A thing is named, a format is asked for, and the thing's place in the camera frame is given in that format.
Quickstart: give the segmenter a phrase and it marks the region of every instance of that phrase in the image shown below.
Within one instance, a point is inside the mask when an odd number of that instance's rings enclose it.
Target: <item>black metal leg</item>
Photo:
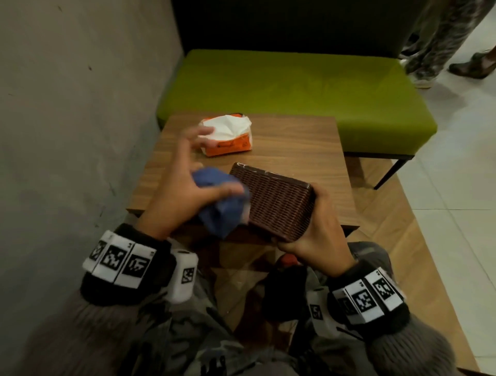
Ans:
[[[389,171],[384,175],[384,177],[380,180],[379,183],[374,187],[374,190],[378,190],[391,176],[396,174],[396,172],[402,168],[405,163],[407,163],[407,159],[398,159],[396,163],[389,169]]]

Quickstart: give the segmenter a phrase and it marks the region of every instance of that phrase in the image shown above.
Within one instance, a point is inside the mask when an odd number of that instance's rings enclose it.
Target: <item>blue cloth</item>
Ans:
[[[198,187],[218,186],[226,182],[237,182],[239,179],[214,167],[205,167],[192,173]],[[207,230],[224,239],[240,223],[245,204],[249,202],[249,190],[245,186],[245,195],[231,196],[204,207],[198,214]]]

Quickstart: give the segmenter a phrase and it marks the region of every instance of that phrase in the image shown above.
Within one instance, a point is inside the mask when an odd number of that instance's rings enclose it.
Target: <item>concrete wall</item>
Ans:
[[[0,374],[124,217],[181,56],[168,0],[1,2]]]

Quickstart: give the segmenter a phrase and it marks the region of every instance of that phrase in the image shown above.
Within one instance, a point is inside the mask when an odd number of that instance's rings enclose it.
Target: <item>table top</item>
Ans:
[[[158,186],[175,148],[177,135],[213,113],[179,113],[169,117],[127,207],[142,213]],[[299,179],[319,183],[329,190],[343,226],[359,227],[350,180],[339,140],[336,120],[331,117],[247,115],[251,120],[251,151],[195,158],[205,166],[229,173],[235,162]]]

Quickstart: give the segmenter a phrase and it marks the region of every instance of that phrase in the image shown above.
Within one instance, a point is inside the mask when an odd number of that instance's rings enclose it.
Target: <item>white tile floor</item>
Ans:
[[[452,59],[496,45],[496,8]],[[482,372],[496,375],[496,74],[421,94],[438,133],[399,177]]]

